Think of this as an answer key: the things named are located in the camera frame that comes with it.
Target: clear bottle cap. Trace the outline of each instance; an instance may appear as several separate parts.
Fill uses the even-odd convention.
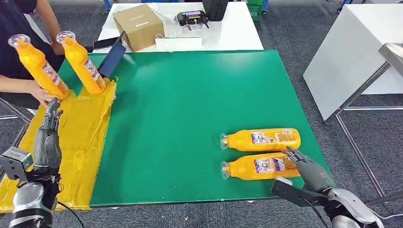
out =
[[[71,31],[63,31],[59,32],[59,34],[56,36],[56,40],[61,44],[70,45],[72,41],[76,40],[76,35]]]
[[[224,180],[230,177],[230,164],[226,161],[221,162],[221,174]]]
[[[10,37],[8,40],[8,43],[13,48],[19,48],[19,47],[21,47],[21,44],[23,44],[23,43],[31,43],[31,39],[27,35],[17,34],[17,35]]]
[[[228,148],[228,135],[224,133],[220,135],[220,147],[223,150]]]

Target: orange bottle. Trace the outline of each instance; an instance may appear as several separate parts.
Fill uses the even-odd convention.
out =
[[[283,151],[286,146],[297,149],[301,145],[299,133],[294,128],[242,130],[235,134],[221,134],[221,149],[228,147],[239,151]]]
[[[238,177],[247,181],[299,176],[294,163],[283,153],[248,155],[229,163],[223,161],[221,173],[224,179]]]
[[[87,50],[77,43],[75,34],[70,31],[60,32],[56,40],[63,45],[66,59],[87,91],[95,95],[105,91],[104,79],[88,58]]]
[[[57,72],[46,61],[45,54],[34,48],[27,35],[18,34],[9,38],[9,45],[14,47],[19,55],[19,60],[38,82],[40,87],[49,94],[55,95],[59,100],[68,97],[70,90]]]

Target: yellow towel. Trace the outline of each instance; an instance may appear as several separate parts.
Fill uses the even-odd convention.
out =
[[[89,209],[92,190],[102,156],[110,107],[115,98],[116,83],[105,79],[106,90],[100,95],[90,95],[83,87],[79,96],[71,91],[59,110],[59,142],[62,150],[60,166],[62,192],[58,200],[73,209]],[[32,119],[19,148],[33,155],[34,138],[42,124],[45,108],[40,106]],[[12,197],[17,181],[5,175],[0,182],[0,212],[12,211]]]

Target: green table surface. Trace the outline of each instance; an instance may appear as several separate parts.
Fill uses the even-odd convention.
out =
[[[104,57],[90,54],[95,65]],[[80,90],[67,62],[59,74]],[[221,161],[255,154],[220,149],[221,133],[243,129],[296,128],[300,151],[327,169],[275,50],[131,53],[114,75],[91,206],[274,197],[273,180],[221,177]]]

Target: black cable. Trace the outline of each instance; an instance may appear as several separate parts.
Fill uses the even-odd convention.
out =
[[[325,223],[325,220],[323,219],[323,217],[319,214],[319,211],[316,210],[316,208],[314,207],[314,205],[312,205],[312,203],[310,203],[307,199],[303,199],[303,200],[305,200],[305,202],[307,202],[307,203],[312,207],[312,209],[314,210],[314,212],[316,213],[316,215],[317,215],[317,216],[319,217],[319,219],[322,221],[323,225],[325,225],[326,228],[329,228],[329,227],[327,226],[327,224]]]
[[[58,204],[62,205],[62,206],[65,207],[67,210],[69,210],[71,213],[73,213],[73,215],[74,215],[74,216],[77,218],[77,220],[80,222],[82,228],[85,228],[83,222],[80,220],[80,218],[77,216],[77,214],[76,214],[72,209],[70,209],[68,206],[66,206],[66,204],[64,204],[64,203],[62,203],[62,202],[58,202]]]

